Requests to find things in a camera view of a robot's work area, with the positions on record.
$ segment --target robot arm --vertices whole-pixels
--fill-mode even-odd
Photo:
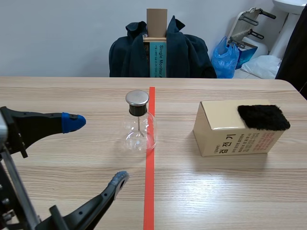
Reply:
[[[0,108],[0,160],[6,164],[12,184],[0,163],[0,229],[9,230],[93,230],[117,194],[127,182],[127,172],[117,173],[106,189],[80,208],[62,217],[56,206],[49,209],[51,216],[42,221],[31,204],[11,154],[21,152],[36,141],[57,133],[69,133],[83,127],[81,115],[67,113],[41,114]],[[19,223],[10,224],[13,216]]]

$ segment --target black stopper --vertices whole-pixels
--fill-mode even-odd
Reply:
[[[147,107],[146,105],[143,106],[129,105],[129,113],[133,116],[143,116],[145,113],[147,113]]]

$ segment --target black curtain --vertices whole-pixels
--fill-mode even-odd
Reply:
[[[307,99],[307,6],[292,33],[276,79],[288,81]]]

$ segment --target wooden table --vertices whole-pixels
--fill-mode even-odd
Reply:
[[[120,121],[130,90],[156,88],[156,230],[307,229],[307,103],[281,80],[1,77],[1,106],[86,117],[13,158],[42,219],[66,215],[102,192],[117,171],[131,178],[98,230],[142,230],[145,155],[126,153]],[[203,100],[269,99],[291,123],[269,154],[200,156],[192,133]]]

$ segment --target black sponge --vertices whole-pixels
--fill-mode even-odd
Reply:
[[[290,128],[283,112],[275,105],[240,105],[238,112],[249,128],[272,131]]]

